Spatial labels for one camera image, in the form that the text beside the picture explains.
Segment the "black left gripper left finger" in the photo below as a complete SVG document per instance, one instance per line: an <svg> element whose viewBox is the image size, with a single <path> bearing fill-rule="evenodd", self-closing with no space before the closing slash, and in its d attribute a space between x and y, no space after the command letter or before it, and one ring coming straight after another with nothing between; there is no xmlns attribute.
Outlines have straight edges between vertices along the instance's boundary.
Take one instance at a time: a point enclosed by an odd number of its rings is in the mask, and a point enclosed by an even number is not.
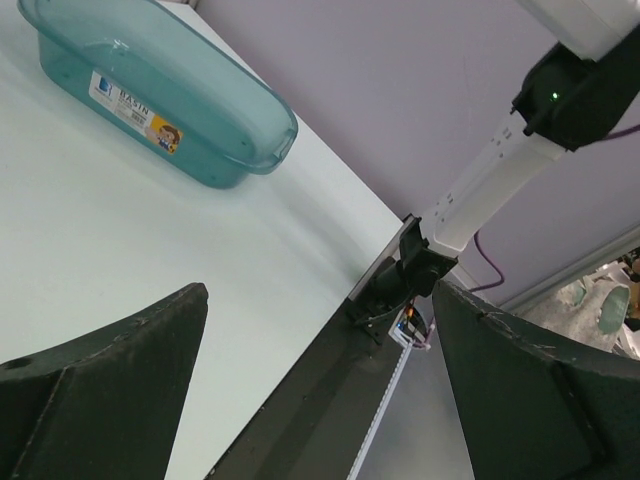
<svg viewBox="0 0 640 480"><path fill-rule="evenodd" d="M192 283L1 366L4 479L162 479L208 313Z"/></svg>

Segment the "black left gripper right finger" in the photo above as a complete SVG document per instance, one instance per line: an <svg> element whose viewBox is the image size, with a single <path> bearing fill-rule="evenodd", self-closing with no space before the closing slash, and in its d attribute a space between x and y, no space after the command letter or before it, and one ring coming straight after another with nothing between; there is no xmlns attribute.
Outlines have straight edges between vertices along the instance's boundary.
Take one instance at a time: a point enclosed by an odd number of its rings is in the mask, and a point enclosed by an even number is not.
<svg viewBox="0 0 640 480"><path fill-rule="evenodd" d="M432 302L475 478L638 478L638 361L445 280Z"/></svg>

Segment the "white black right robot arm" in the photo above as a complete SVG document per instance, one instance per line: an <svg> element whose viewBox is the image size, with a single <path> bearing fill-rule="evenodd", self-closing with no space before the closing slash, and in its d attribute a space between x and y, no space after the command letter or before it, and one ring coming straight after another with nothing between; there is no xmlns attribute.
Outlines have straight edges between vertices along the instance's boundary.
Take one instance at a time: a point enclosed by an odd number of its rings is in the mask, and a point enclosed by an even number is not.
<svg viewBox="0 0 640 480"><path fill-rule="evenodd" d="M556 39L526 74L491 139L437 202L407 216L344 304L376 343L397 333L475 234L530 180L567 152L607 140L639 94L636 1L523 1Z"/></svg>

